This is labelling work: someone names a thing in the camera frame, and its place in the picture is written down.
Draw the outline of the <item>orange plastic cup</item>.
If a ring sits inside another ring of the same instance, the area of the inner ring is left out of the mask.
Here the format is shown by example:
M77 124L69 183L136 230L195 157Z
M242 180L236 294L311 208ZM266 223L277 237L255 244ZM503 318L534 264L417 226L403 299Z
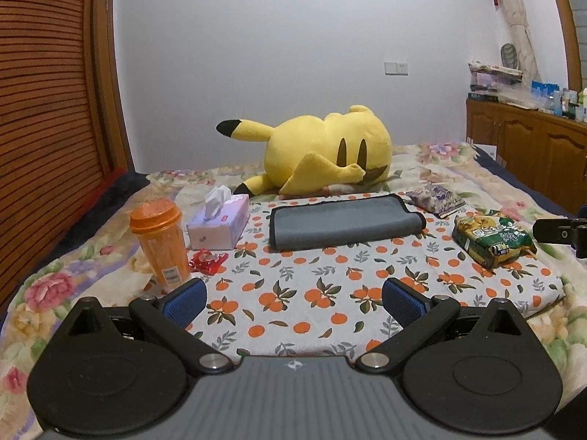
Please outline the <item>orange plastic cup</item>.
M143 203L130 214L130 230L165 291L190 279L181 221L182 211L168 198Z

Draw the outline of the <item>purple and grey towel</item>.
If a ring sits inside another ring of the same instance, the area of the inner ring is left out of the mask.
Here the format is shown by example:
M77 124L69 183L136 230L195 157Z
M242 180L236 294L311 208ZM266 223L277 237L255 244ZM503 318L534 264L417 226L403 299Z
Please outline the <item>purple and grey towel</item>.
M394 194L279 207L270 215L270 245L279 251L329 248L409 237L426 225L422 213L408 210Z

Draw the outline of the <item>floral bed blanket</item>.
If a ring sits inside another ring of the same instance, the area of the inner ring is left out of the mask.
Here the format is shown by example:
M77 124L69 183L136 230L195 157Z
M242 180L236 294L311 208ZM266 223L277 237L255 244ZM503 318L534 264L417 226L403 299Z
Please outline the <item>floral bed blanket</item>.
M40 434L26 383L36 360L78 299L90 296L105 307L117 307L142 294L161 295L137 238L130 231L131 211L145 202L166 197L177 203L185 217L192 217L210 189L234 186L257 170L256 166L234 166L153 173L147 186L107 217L95 234L74 234L60 253L25 280L10 303L1 334L3 438L32 439ZM254 200L251 207L264 202L281 205L281 199L268 195ZM560 277L564 295L527 320L561 374L564 399L570 400L586 385L586 265L569 247L561 245L539 244L535 255ZM296 370L310 356L334 355L274 357L285 359ZM343 357L356 360L358 356ZM240 361L229 358L234 363Z

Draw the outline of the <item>red candy wrapper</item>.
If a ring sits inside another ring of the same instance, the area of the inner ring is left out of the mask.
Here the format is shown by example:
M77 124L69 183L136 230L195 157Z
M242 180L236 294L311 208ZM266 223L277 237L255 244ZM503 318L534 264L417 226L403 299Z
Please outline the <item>red candy wrapper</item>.
M188 266L192 272L215 275L228 258L229 255L226 252L213 253L208 249L200 249L189 258Z

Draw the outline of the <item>green snack packet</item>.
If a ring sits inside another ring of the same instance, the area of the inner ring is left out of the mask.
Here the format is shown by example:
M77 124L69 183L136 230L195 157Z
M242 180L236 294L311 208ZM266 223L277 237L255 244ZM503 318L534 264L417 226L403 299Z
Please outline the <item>green snack packet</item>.
M452 237L477 264L489 270L520 255L537 253L532 236L509 217L456 217Z

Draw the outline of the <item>bottles on cabinet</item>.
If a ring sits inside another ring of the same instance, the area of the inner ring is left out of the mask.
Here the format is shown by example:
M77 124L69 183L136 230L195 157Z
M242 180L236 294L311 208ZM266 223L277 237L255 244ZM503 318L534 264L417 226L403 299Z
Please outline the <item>bottles on cabinet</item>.
M572 91L558 84L533 81L530 93L539 111L565 117L580 123L586 122L586 90Z

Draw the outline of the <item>wooden cabinet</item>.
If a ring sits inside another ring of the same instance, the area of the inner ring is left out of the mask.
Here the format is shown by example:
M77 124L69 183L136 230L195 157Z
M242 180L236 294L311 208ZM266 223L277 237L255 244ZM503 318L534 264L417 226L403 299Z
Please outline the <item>wooden cabinet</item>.
M528 188L575 215L586 205L586 125L498 102L467 100L467 137Z

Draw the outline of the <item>yellow Pikachu plush toy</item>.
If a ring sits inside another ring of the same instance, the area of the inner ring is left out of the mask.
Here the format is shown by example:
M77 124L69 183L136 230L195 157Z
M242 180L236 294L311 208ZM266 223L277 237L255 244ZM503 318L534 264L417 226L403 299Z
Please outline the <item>yellow Pikachu plush toy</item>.
M391 135L364 105L323 118L301 115L274 127L229 119L218 123L216 130L235 140L266 144L264 172L241 183L237 194L276 191L296 197L332 185L372 185L387 178L391 164Z

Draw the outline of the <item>beige curtain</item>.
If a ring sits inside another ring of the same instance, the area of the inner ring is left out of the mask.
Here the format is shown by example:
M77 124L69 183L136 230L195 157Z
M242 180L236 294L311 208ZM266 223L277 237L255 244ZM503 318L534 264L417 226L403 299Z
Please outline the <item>beige curtain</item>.
M513 45L522 71L522 83L529 88L533 81L540 79L540 74L530 37L524 0L499 0L499 3L513 37Z

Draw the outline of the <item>purple snack packet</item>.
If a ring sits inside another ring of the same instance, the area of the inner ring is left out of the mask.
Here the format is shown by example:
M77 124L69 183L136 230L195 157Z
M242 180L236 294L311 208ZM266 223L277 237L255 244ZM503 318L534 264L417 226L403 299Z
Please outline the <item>purple snack packet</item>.
M428 184L406 193L416 207L444 219L464 207L466 202L456 193L438 184Z

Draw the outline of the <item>orange-print white cloth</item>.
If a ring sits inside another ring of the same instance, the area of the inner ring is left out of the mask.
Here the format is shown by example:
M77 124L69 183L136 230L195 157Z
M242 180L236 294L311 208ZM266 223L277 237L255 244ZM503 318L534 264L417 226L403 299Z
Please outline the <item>orange-print white cloth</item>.
M465 307L496 297L529 317L559 301L563 283L537 255L492 270L453 240L454 220L426 217L422 234L310 250L274 251L270 214L254 203L235 250L205 277L207 301L187 331L234 360L306 353L355 359L400 331L382 307L390 276Z

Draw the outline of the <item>wooden slatted headboard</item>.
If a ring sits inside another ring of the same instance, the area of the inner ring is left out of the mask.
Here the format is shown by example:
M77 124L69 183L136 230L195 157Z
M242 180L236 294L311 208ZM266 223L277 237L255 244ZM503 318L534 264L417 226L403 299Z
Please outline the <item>wooden slatted headboard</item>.
M105 120L102 0L1 0L1 303L131 158Z

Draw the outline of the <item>white wall switch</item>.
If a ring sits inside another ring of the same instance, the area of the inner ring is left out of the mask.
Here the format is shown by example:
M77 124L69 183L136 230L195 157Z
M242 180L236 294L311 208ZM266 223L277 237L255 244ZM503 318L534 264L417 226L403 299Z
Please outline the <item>white wall switch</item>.
M384 63L384 74L386 76L408 76L409 67L407 63L395 63L385 62Z

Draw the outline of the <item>pink tissue box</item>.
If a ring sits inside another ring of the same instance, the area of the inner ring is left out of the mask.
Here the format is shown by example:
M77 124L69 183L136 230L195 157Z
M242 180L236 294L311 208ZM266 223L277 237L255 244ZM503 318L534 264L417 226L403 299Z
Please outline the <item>pink tissue box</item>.
M234 195L226 186L213 188L204 206L187 224L192 250L230 250L240 239L250 216L249 196Z

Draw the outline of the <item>stack of papers and books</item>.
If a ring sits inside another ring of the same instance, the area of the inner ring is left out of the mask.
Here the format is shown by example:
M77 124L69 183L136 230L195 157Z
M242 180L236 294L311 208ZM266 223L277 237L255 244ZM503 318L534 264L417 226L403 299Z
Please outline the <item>stack of papers and books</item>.
M523 72L510 67L471 62L468 69L471 74L468 99L471 100L498 102L501 88L516 87L522 83Z

